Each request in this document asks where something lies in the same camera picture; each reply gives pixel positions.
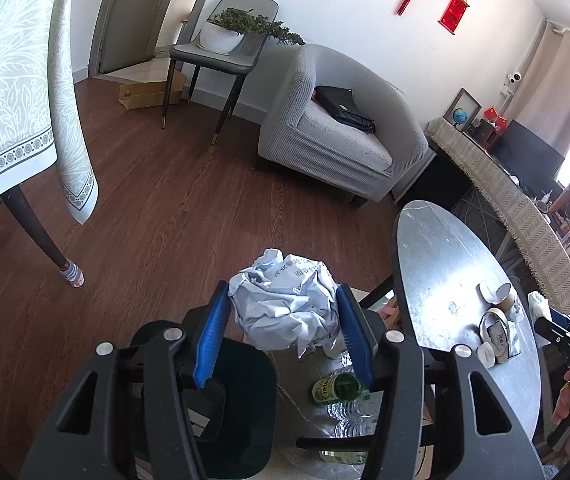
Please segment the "cardboard box on floor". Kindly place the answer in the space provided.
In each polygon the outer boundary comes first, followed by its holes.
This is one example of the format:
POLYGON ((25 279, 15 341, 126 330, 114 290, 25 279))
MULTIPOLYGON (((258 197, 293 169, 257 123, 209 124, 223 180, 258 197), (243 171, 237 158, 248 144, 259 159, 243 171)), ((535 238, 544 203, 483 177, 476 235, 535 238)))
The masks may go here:
MULTIPOLYGON (((178 104, 182 97, 182 92, 186 77, 176 70, 172 79, 170 92, 170 103, 178 104)), ((136 84, 122 84, 119 87, 118 102, 126 110, 139 110, 140 108, 161 106, 164 100, 164 81, 136 82, 136 84)))

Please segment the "beige fringed table runner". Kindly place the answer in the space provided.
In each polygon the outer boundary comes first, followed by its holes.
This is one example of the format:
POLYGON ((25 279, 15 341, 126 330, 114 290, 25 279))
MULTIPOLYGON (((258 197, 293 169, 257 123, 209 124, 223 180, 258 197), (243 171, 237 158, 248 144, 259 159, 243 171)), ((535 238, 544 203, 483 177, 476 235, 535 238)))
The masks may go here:
POLYGON ((550 305, 570 315, 570 257, 532 200, 485 150, 445 119, 428 122, 426 135, 496 211, 550 305))

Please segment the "black handbag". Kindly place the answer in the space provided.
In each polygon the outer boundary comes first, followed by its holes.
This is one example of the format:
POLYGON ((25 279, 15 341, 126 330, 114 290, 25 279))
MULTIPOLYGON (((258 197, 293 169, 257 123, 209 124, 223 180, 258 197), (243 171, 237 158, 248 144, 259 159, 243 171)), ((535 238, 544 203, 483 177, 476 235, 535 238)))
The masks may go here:
POLYGON ((367 134, 376 132, 373 119, 362 114, 355 105, 351 89, 318 86, 314 89, 313 99, 336 122, 367 134))

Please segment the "paper ball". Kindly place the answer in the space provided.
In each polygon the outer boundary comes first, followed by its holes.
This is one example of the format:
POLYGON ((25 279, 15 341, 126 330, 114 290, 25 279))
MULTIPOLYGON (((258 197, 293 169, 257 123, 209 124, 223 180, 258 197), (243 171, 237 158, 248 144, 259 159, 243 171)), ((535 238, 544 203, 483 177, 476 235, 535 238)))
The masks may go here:
POLYGON ((337 283, 324 262, 264 250, 228 282, 235 321, 257 349, 304 356, 339 334, 337 283))

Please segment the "grey dining chair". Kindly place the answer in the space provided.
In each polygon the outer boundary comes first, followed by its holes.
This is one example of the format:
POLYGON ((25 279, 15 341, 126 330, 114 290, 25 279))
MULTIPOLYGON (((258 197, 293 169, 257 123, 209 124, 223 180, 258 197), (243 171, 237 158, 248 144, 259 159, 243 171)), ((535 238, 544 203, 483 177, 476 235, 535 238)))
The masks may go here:
POLYGON ((232 90, 228 95, 218 123, 216 124, 211 144, 218 140, 219 134, 230 116, 232 116, 242 86, 247 76, 258 64, 264 44, 268 39, 256 32, 232 32, 212 20, 227 9, 247 11, 257 18, 264 16, 274 22, 278 13, 278 3, 274 0, 221 0, 211 12, 207 21, 202 24, 196 38, 187 44, 174 44, 169 51, 169 68, 164 84, 162 102, 162 128, 166 128, 166 118, 170 105, 171 87, 173 84, 176 63, 192 64, 195 69, 190 82, 187 101, 192 102, 196 81, 202 68, 235 77, 232 90))

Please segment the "round grey marble table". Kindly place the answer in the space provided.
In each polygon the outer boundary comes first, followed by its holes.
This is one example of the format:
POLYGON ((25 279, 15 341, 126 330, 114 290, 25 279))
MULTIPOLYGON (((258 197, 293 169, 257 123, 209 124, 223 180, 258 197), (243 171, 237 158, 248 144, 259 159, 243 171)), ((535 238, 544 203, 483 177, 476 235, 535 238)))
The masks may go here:
MULTIPOLYGON (((394 290, 403 327, 422 348, 477 349, 488 304, 480 285, 495 290, 508 276, 471 229, 442 207, 413 200, 396 216, 392 256, 394 290)), ((522 428, 534 436, 541 407, 539 351, 524 307, 517 321, 520 353, 489 373, 522 428)))

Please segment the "white plastic lid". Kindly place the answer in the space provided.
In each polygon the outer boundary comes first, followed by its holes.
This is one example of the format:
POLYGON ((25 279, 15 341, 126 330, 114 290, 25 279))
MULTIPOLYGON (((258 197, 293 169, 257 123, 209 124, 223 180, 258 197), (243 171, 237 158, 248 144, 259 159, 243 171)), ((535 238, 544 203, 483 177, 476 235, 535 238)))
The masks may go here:
POLYGON ((477 356, 481 364, 487 369, 490 370, 491 367, 494 367, 496 363, 496 356, 494 352, 494 348, 490 342, 483 342, 476 350, 477 356))

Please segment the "black monitor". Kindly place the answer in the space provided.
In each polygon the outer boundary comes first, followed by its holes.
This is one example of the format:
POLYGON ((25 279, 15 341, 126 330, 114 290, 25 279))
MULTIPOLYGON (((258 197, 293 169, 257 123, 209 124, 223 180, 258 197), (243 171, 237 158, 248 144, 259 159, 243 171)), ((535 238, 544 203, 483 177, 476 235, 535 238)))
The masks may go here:
POLYGON ((530 196, 557 197, 562 187, 556 176, 564 156, 520 122, 512 120, 490 149, 490 154, 512 175, 530 196))

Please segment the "brown tape roll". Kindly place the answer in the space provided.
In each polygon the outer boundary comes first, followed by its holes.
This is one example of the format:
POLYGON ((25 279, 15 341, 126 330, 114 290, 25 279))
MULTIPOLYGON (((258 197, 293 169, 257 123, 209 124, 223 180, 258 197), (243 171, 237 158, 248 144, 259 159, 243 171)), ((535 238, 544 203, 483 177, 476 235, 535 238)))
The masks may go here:
POLYGON ((482 344, 493 352, 494 363, 505 363, 509 359, 510 330, 504 312, 489 308, 483 313, 479 328, 482 344))
POLYGON ((478 284, 477 289, 482 299, 492 308, 508 312, 516 304, 516 289, 510 283, 501 284, 495 290, 485 284, 478 284))

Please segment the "green glass bottle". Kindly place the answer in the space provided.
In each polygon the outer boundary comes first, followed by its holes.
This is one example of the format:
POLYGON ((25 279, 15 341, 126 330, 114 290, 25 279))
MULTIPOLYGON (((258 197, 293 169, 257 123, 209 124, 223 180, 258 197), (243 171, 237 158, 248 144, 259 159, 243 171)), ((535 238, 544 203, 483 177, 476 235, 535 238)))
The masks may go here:
POLYGON ((318 405, 329 405, 355 400, 365 389, 352 372, 341 372, 321 378, 310 389, 311 400, 318 405))

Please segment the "black table leg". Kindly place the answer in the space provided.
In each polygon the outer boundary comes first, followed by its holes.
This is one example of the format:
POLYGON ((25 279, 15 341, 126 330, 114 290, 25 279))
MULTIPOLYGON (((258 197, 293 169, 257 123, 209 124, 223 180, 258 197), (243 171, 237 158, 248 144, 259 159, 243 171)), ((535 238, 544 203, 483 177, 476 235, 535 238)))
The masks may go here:
POLYGON ((61 252, 48 235, 20 186, 16 185, 10 188, 0 196, 0 199, 23 228, 23 231, 31 237, 31 240, 38 245, 38 248, 44 252, 47 258, 58 267, 62 278, 72 287, 80 288, 84 284, 83 271, 61 252))

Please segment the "red scroll right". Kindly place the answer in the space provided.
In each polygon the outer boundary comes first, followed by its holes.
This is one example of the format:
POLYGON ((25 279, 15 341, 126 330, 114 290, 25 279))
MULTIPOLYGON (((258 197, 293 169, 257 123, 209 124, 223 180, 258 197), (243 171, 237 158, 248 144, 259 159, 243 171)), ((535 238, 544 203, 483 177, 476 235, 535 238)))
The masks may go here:
POLYGON ((450 0, 439 20, 439 24, 451 35, 454 35, 468 8, 468 0, 450 0))

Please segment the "small globe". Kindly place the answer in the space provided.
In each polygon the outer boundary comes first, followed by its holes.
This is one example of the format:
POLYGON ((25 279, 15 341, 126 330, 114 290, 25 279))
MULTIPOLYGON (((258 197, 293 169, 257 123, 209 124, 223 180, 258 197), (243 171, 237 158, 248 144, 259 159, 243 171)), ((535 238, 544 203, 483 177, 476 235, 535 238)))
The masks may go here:
POLYGON ((452 111, 452 119, 456 128, 463 128, 468 122, 468 114, 466 110, 459 107, 452 111))

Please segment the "framed picture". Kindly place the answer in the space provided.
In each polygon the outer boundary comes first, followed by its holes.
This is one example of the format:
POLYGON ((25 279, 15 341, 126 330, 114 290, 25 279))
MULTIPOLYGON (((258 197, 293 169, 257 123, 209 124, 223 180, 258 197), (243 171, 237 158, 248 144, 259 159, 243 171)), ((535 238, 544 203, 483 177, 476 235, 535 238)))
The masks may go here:
POLYGON ((481 110, 481 104, 465 88, 456 94, 443 118, 456 130, 465 131, 481 110))

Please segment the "potted green plant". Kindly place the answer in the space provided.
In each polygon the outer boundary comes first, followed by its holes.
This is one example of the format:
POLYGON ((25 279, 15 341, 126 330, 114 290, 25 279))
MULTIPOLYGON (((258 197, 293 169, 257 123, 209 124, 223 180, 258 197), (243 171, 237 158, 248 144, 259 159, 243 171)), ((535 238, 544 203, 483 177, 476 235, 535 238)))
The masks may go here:
POLYGON ((233 8, 214 14, 202 26, 198 47, 216 54, 227 55, 240 45, 245 36, 257 34, 273 38, 279 44, 304 46, 301 36, 292 32, 280 21, 272 21, 267 16, 233 8))

